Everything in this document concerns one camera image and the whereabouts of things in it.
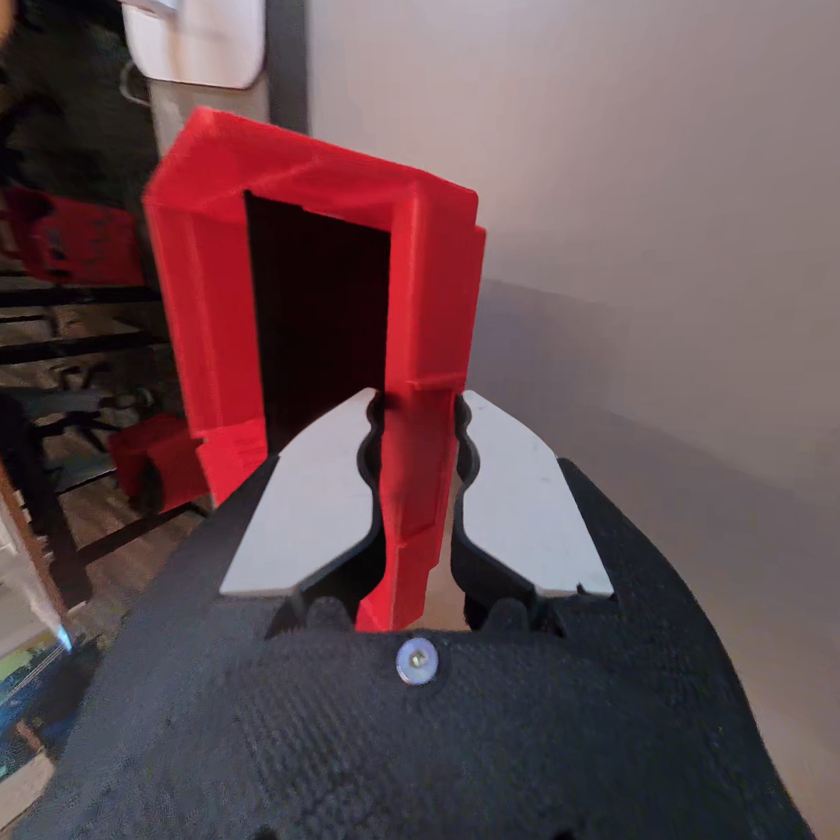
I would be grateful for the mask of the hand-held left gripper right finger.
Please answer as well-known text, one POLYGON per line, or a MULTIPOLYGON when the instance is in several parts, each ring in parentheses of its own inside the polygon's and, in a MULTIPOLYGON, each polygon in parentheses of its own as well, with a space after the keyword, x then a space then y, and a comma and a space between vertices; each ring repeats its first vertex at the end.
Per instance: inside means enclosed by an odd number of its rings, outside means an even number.
POLYGON ((451 571, 471 599, 610 598, 614 586, 560 462, 477 392, 457 401, 451 571))

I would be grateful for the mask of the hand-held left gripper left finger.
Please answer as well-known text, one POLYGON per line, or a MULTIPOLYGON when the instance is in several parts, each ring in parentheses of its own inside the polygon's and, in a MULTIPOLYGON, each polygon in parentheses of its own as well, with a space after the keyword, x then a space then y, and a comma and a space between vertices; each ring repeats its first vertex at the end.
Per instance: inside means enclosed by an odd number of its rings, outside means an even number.
POLYGON ((376 438, 379 395, 365 387, 279 452, 220 584, 221 595, 303 592, 370 543, 382 524, 382 511, 364 451, 376 438))

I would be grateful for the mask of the red plastic bin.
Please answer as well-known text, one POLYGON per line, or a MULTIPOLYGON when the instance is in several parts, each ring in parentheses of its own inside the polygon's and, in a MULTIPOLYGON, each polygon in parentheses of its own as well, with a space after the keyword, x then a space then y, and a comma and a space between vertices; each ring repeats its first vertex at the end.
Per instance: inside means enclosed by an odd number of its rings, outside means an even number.
POLYGON ((478 194, 199 108, 143 197, 185 414, 216 504, 319 414, 384 396, 384 579, 359 629, 424 614, 486 230, 478 194))

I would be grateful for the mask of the red storage tub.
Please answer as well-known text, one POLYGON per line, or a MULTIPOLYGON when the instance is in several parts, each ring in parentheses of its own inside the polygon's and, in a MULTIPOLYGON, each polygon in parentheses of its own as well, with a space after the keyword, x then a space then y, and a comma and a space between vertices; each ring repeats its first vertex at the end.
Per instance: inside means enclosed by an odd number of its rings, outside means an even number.
POLYGON ((142 517, 174 510, 209 493, 198 443, 180 416, 158 413, 112 433, 107 447, 119 486, 142 517))
POLYGON ((20 186, 2 188, 2 255, 59 286, 142 287, 137 227, 126 211, 20 186))

